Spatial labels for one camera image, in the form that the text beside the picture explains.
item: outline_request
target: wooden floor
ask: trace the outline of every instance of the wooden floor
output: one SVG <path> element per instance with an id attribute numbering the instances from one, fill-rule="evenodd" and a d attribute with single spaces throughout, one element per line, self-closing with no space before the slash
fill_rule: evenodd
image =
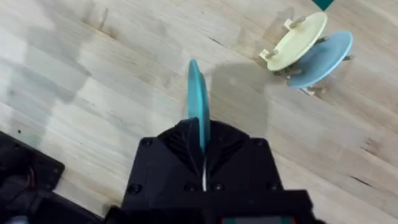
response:
<path id="1" fill-rule="evenodd" d="M 213 119 L 269 140 L 288 189 L 317 217 L 398 223 L 398 1 L 336 0 L 325 33 L 352 54 L 320 98 L 273 78 L 257 54 L 309 0 L 2 0 L 0 129 L 62 161 L 57 193 L 104 215 L 137 143 L 186 117 L 187 67 Z"/>

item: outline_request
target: screw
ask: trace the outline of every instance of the screw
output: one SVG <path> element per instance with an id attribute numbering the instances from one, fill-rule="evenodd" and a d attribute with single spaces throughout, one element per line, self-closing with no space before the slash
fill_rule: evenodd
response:
<path id="1" fill-rule="evenodd" d="M 144 145 L 144 146 L 150 146 L 151 144 L 152 144 L 152 140 L 150 140 L 150 139 L 142 140 L 142 145 Z"/>
<path id="2" fill-rule="evenodd" d="M 137 195 L 142 190 L 141 184 L 131 184 L 130 187 L 127 189 L 127 192 L 132 195 Z"/>
<path id="3" fill-rule="evenodd" d="M 256 144 L 257 144 L 257 146 L 262 146 L 262 145 L 263 145 L 262 139 L 258 139 L 258 140 L 256 141 Z"/>
<path id="4" fill-rule="evenodd" d="M 195 192 L 198 190 L 198 187 L 193 183 L 187 183 L 184 186 L 184 191 Z"/>
<path id="5" fill-rule="evenodd" d="M 215 185 L 213 186 L 213 189 L 214 189 L 215 191 L 222 191 L 222 190 L 224 190 L 224 185 L 222 185 L 222 184 L 215 184 Z"/>

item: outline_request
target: teal disc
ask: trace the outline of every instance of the teal disc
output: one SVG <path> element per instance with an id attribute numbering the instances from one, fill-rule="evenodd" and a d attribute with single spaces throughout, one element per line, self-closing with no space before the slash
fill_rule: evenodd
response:
<path id="1" fill-rule="evenodd" d="M 205 152 L 210 139 L 210 112 L 205 77 L 196 60 L 191 60 L 188 74 L 188 118 L 199 119 L 199 144 Z"/>

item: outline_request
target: teal object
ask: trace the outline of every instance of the teal object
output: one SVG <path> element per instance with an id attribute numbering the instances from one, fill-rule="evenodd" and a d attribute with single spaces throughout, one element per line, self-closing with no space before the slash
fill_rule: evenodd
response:
<path id="1" fill-rule="evenodd" d="M 210 139 L 210 112 L 205 77 L 196 60 L 191 60 L 188 74 L 188 118 L 199 119 L 199 144 L 205 152 Z"/>
<path id="2" fill-rule="evenodd" d="M 353 44 L 353 35 L 342 31 L 328 36 L 329 39 L 314 45 L 298 62 L 295 67 L 301 73 L 291 75 L 288 86 L 305 88 L 319 82 L 329 75 L 347 56 Z"/>
<path id="3" fill-rule="evenodd" d="M 323 11 L 325 11 L 333 2 L 333 0 L 312 0 L 312 1 Z"/>

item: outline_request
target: yellow disc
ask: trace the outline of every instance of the yellow disc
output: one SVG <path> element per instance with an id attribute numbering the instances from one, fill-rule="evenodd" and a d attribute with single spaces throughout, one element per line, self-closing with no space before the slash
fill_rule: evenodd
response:
<path id="1" fill-rule="evenodd" d="M 324 12 L 316 12 L 308 16 L 297 27 L 290 29 L 289 25 L 292 21 L 288 19 L 285 26 L 289 29 L 289 32 L 275 47 L 278 54 L 270 59 L 264 58 L 264 52 L 260 54 L 263 59 L 268 61 L 268 69 L 279 71 L 300 59 L 318 40 L 327 20 L 328 17 Z"/>

